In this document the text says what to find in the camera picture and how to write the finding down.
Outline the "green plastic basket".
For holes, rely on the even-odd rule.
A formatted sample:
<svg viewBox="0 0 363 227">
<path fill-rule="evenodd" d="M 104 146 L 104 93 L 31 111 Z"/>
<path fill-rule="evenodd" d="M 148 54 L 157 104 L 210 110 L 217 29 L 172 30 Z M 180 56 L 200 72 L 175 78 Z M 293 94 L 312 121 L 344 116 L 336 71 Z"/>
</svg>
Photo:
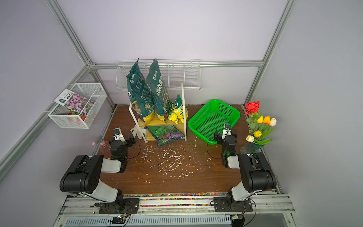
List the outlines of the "green plastic basket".
<svg viewBox="0 0 363 227">
<path fill-rule="evenodd" d="M 240 119 L 240 112 L 229 104 L 212 99 L 188 122 L 189 129 L 209 145 L 216 145 L 215 132 L 221 134 L 225 124 L 233 127 Z"/>
</svg>

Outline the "green seed bag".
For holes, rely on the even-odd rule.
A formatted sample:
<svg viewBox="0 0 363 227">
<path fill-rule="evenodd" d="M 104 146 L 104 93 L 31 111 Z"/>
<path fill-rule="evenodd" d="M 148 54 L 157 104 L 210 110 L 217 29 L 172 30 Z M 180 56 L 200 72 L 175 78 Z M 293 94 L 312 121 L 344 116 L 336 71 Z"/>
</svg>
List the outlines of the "green seed bag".
<svg viewBox="0 0 363 227">
<path fill-rule="evenodd" d="M 156 139 L 158 147 L 185 137 L 184 133 L 174 125 L 148 126 L 147 130 Z"/>
</svg>

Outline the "dark green fertilizer bag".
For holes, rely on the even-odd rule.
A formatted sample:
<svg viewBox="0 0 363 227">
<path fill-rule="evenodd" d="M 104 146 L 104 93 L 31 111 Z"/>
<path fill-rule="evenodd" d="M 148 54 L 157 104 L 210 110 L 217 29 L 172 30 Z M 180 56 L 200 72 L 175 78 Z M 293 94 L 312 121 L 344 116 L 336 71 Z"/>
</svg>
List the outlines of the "dark green fertilizer bag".
<svg viewBox="0 0 363 227">
<path fill-rule="evenodd" d="M 139 59 L 133 64 L 127 79 L 128 96 L 132 108 L 142 121 L 148 125 L 155 117 L 155 105 L 150 89 L 139 67 Z"/>
<path fill-rule="evenodd" d="M 160 121 L 166 121 L 168 119 L 172 103 L 169 99 L 169 94 L 166 90 L 166 85 L 162 78 L 158 60 L 156 58 L 153 59 L 149 68 L 146 85 L 152 93 L 157 118 Z"/>
</svg>

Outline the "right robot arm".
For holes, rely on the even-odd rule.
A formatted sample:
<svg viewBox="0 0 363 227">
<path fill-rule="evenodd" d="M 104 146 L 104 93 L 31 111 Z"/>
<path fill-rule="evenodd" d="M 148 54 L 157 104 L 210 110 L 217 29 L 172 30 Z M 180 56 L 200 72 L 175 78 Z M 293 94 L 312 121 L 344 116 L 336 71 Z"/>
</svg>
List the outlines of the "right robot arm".
<svg viewBox="0 0 363 227">
<path fill-rule="evenodd" d="M 221 161 L 228 169 L 238 169 L 241 181 L 232 187 L 225 197 L 215 197 L 212 206 L 215 212 L 250 212 L 253 210 L 251 197 L 275 189 L 277 179 L 262 152 L 254 154 L 236 153 L 236 135 L 231 131 L 214 133 L 214 139 L 221 145 Z"/>
</svg>

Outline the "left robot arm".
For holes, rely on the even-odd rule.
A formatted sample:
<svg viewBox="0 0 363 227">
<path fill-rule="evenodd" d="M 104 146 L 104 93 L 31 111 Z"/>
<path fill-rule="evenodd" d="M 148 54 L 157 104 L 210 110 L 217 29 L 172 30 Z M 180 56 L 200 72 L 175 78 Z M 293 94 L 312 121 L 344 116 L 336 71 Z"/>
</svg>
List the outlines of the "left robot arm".
<svg viewBox="0 0 363 227">
<path fill-rule="evenodd" d="M 69 194 L 80 194 L 96 200 L 100 214 L 136 214 L 139 199 L 126 199 L 120 189 L 113 188 L 101 180 L 101 174 L 124 173 L 128 164 L 128 148 L 135 144 L 130 135 L 124 138 L 115 134 L 110 141 L 111 158 L 104 155 L 76 156 L 60 180 L 60 190 Z"/>
</svg>

